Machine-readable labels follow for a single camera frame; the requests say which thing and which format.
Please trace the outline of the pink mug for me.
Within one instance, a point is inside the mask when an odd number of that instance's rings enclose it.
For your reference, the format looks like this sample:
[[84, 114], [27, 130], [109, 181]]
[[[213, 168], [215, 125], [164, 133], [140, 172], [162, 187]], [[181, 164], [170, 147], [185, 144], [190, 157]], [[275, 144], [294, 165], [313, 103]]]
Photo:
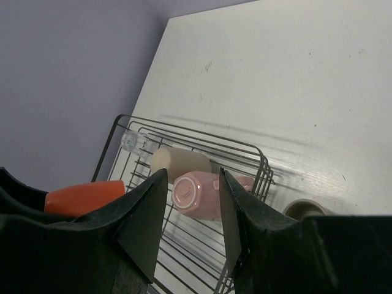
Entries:
[[219, 175], [193, 171], [174, 182], [171, 200], [184, 216], [203, 221], [221, 220]]

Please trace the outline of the orange mug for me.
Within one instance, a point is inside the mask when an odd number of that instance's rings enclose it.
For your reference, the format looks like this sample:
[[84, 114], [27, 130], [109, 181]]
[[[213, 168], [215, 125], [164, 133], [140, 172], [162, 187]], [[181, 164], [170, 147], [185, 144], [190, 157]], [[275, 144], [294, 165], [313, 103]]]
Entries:
[[121, 180], [79, 184], [49, 192], [45, 197], [44, 211], [78, 217], [97, 210], [124, 194], [125, 185]]

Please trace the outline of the beige tumbler cup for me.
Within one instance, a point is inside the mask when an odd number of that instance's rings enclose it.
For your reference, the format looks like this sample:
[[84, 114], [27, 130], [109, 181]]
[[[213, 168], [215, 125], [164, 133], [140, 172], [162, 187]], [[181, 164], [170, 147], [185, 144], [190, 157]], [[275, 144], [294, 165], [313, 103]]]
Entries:
[[163, 168], [167, 170], [170, 183], [189, 172], [212, 171], [210, 160], [204, 154], [173, 147], [161, 147], [151, 156], [151, 171], [155, 173]]

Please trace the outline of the grey-green small mug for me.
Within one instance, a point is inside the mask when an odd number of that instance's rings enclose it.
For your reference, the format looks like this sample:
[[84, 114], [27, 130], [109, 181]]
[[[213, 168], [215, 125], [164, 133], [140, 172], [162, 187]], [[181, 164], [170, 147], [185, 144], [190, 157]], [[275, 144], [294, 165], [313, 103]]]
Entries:
[[333, 211], [308, 199], [298, 199], [289, 203], [282, 213], [297, 221], [301, 221], [305, 217], [330, 216], [334, 214]]

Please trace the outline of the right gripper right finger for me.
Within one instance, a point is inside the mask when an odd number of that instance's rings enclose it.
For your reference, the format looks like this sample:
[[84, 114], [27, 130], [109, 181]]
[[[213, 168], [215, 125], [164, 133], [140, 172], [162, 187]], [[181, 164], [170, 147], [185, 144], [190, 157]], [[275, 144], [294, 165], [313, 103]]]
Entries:
[[219, 173], [228, 275], [236, 293], [390, 293], [390, 216], [294, 220]]

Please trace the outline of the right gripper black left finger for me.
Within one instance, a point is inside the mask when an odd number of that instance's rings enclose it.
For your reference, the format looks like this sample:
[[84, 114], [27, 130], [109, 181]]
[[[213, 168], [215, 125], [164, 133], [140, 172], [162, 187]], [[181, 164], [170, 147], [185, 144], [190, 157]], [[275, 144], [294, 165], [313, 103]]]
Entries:
[[168, 173], [81, 216], [1, 169], [2, 293], [146, 293], [156, 269]]

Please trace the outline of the clear glass cup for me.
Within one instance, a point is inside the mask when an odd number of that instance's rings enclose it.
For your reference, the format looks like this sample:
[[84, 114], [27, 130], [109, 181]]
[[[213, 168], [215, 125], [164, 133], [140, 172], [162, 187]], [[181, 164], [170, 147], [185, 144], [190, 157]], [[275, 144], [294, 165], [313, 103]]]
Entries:
[[137, 156], [144, 156], [148, 144], [148, 135], [143, 132], [126, 130], [121, 137], [120, 147]]

